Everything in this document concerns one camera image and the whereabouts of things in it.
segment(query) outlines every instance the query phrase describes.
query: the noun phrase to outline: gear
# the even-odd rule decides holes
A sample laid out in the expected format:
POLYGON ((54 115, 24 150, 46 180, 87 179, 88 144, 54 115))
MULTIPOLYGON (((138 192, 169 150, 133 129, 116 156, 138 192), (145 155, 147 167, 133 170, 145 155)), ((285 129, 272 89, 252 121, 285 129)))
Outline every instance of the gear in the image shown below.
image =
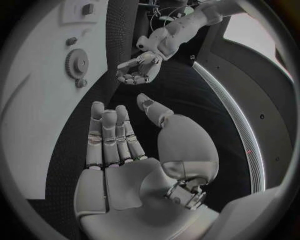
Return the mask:
POLYGON ((82 79, 86 75, 88 68, 88 55, 83 49, 74 49, 66 56, 65 70, 71 78, 82 79))

